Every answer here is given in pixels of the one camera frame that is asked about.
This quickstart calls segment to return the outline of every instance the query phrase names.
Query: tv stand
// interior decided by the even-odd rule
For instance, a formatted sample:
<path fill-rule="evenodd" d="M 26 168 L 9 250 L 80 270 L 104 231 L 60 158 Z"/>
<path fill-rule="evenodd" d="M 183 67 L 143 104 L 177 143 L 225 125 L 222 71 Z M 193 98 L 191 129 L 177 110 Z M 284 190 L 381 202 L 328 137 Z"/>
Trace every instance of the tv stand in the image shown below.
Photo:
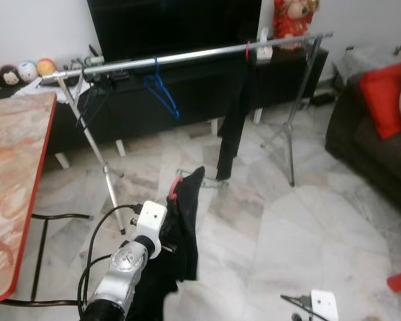
<path fill-rule="evenodd" d="M 327 58 L 321 49 L 313 65 L 304 97 L 313 92 Z M 303 50 L 285 51 L 274 48 L 268 64 L 253 66 L 257 75 L 255 97 L 251 109 L 272 108 L 295 98 L 305 67 Z M 161 75 L 180 110 L 175 120 L 156 98 L 144 87 L 142 79 L 153 74 L 154 68 L 131 72 L 129 80 L 116 82 L 103 108 L 90 122 L 89 128 L 97 143 L 152 134 L 163 130 L 224 117 L 235 93 L 243 83 L 246 61 L 241 54 L 210 58 L 201 62 L 182 62 L 161 66 Z M 86 119 L 106 93 L 98 95 L 90 104 Z M 84 105 L 88 92 L 80 96 Z M 69 106 L 58 104 L 51 128 L 48 154 L 57 154 L 89 146 L 80 129 L 75 127 Z"/>

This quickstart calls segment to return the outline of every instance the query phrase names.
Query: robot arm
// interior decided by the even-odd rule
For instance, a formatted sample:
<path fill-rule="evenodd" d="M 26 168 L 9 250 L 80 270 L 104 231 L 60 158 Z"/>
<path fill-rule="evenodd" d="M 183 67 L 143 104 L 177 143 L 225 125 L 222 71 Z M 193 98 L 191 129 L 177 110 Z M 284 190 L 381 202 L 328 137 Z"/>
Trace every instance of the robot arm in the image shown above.
<path fill-rule="evenodd" d="M 141 210 L 132 241 L 112 254 L 110 267 L 95 289 L 82 321 L 123 321 L 128 314 L 135 287 L 150 258 L 159 255 L 160 228 L 166 207 L 146 201 Z"/>

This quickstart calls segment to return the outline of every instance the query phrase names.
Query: red table edge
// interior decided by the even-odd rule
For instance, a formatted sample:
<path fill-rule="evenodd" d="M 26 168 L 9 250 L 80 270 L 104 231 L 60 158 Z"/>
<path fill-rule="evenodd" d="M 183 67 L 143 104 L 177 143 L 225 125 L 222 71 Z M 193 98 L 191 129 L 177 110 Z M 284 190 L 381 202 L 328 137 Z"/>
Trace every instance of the red table edge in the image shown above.
<path fill-rule="evenodd" d="M 18 257 L 17 257 L 16 264 L 15 264 L 15 271 L 14 271 L 9 289 L 6 290 L 4 293 L 0 294 L 0 301 L 7 299 L 15 291 L 16 285 L 18 283 L 19 269 L 21 268 L 22 258 L 24 255 L 25 242 L 27 241 L 29 224 L 31 221 L 31 214 L 32 214 L 32 211 L 34 208 L 35 195 L 37 194 L 37 188 L 39 187 L 41 171 L 43 170 L 43 164 L 45 162 L 47 142 L 49 141 L 49 134 L 51 132 L 53 115 L 55 114 L 55 107 L 56 107 L 56 94 L 55 94 L 55 98 L 53 99 L 51 116 L 49 117 L 49 124 L 47 125 L 45 142 L 43 143 L 43 148 L 41 150 L 39 166 L 37 167 L 37 173 L 35 175 L 35 180 L 34 180 L 33 191 L 31 192 L 31 198 L 30 198 L 30 202 L 29 202 L 29 206 L 28 206 L 28 215 L 27 215 L 27 219 L 25 220 L 25 225 L 24 225 L 22 239 L 21 239 L 21 247 L 19 248 Z"/>

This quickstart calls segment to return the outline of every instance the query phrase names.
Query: grey cloth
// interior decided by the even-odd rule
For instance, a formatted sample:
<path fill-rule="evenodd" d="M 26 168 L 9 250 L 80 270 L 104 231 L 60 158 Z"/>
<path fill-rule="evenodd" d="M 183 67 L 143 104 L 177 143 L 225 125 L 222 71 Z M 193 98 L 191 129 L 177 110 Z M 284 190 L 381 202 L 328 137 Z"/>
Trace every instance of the grey cloth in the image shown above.
<path fill-rule="evenodd" d="M 336 69 L 344 84 L 356 74 L 384 68 L 401 62 L 401 56 L 394 56 L 391 50 L 377 47 L 362 47 L 347 50 L 344 56 L 335 62 Z"/>

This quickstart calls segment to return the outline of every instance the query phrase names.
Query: hanger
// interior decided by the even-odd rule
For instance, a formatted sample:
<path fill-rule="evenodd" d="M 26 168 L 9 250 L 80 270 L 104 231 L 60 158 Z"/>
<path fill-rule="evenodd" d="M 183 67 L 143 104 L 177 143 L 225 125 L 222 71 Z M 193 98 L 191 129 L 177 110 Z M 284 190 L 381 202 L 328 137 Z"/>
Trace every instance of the hanger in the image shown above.
<path fill-rule="evenodd" d="M 154 75 L 149 75 L 144 77 L 143 84 L 147 89 L 156 97 L 157 100 L 170 112 L 170 114 L 177 120 L 180 119 L 180 113 L 172 99 L 171 94 L 166 89 L 163 84 L 162 78 L 160 77 L 158 58 L 153 56 L 154 62 L 156 64 L 156 73 Z"/>

